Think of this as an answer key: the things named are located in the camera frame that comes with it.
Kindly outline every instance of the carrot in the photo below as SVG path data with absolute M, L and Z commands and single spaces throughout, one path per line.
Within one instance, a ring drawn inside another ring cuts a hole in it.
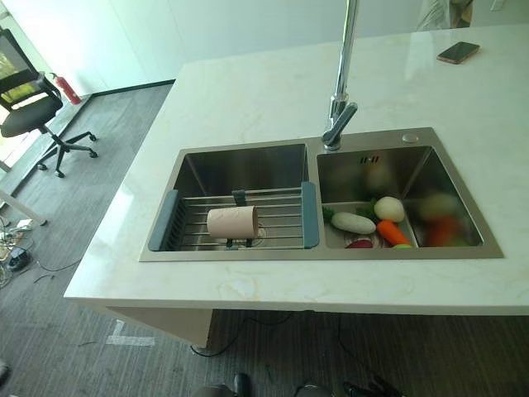
M 380 236 L 388 240 L 388 242 L 394 246 L 397 244 L 412 245 L 412 243 L 407 240 L 398 227 L 396 227 L 391 221 L 380 221 L 377 225 L 377 231 L 380 233 Z

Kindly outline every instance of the white tape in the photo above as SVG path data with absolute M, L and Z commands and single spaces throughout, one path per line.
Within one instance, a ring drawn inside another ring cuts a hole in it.
M 107 337 L 107 345 L 125 345 L 125 346 L 154 346 L 153 337 L 123 337 L 122 333 L 125 323 L 122 320 L 116 320 L 116 327 L 112 335 Z
M 107 345 L 127 345 L 127 346 L 154 346 L 153 337 L 120 337 L 110 335 L 107 337 Z

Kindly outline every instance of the dish rack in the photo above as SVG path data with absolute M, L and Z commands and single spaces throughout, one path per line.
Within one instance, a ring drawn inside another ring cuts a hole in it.
M 214 208 L 255 205 L 259 224 L 255 239 L 213 238 L 207 213 Z M 225 251 L 308 249 L 319 243 L 316 188 L 310 182 L 283 189 L 234 190 L 231 195 L 165 195 L 148 247 L 151 251 Z

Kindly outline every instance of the faucet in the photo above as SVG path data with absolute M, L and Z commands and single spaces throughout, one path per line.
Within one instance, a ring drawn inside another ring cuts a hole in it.
M 346 90 L 359 0 L 346 1 L 346 22 L 341 44 L 338 79 L 336 81 L 336 91 L 331 97 L 331 107 L 329 109 L 329 124 L 331 127 L 322 136 L 323 147 L 327 151 L 337 151 L 340 149 L 341 132 L 358 109 L 356 103 L 348 103 L 349 94 Z

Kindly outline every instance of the faucet spout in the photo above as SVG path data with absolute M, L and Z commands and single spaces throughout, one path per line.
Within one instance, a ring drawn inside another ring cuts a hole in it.
M 350 57 L 351 52 L 353 50 L 353 41 L 355 39 L 355 25 L 356 16 L 358 14 L 359 1 L 360 0 L 346 0 L 346 21 L 344 24 L 344 35 L 340 53 L 340 64 L 338 66 L 338 79 L 336 81 L 336 90 L 331 97 L 331 106 L 329 109 L 329 122 L 331 128 L 329 131 L 326 132 L 326 134 L 334 129 L 335 124 L 340 118 L 340 115 L 345 111 L 347 103 L 349 102 L 349 94 L 347 93 L 347 78 L 349 77 Z M 346 124 L 353 116 L 353 114 L 355 114 L 357 108 L 358 107 L 355 105 L 355 110 L 354 112 L 352 112 L 350 117 L 347 117 Z M 339 129 L 340 132 L 337 137 L 338 147 L 340 147 L 341 130 L 343 130 L 346 124 L 344 124 Z
M 355 115 L 358 110 L 356 103 L 349 103 L 344 111 L 332 124 L 325 134 L 322 136 L 323 146 L 327 151 L 337 151 L 340 149 L 341 132 L 346 127 L 349 120 Z

